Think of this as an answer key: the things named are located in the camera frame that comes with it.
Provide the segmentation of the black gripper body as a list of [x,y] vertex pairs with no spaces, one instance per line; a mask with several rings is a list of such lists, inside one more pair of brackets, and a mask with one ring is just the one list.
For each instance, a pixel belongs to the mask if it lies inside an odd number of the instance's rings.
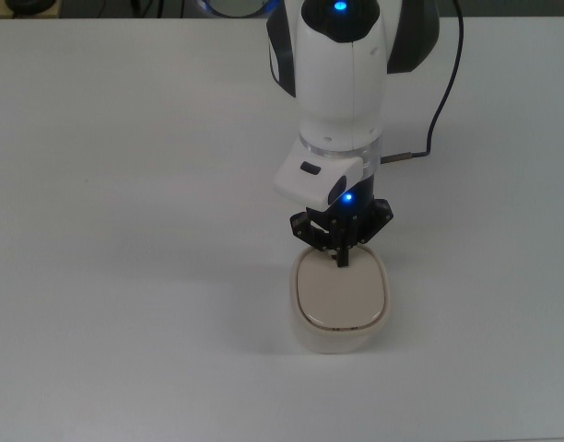
[[329,192],[327,202],[330,203],[325,211],[306,209],[310,220],[319,227],[329,227],[335,220],[339,225],[345,224],[354,216],[360,217],[373,200],[374,177],[351,187],[347,187],[347,179],[341,178]]

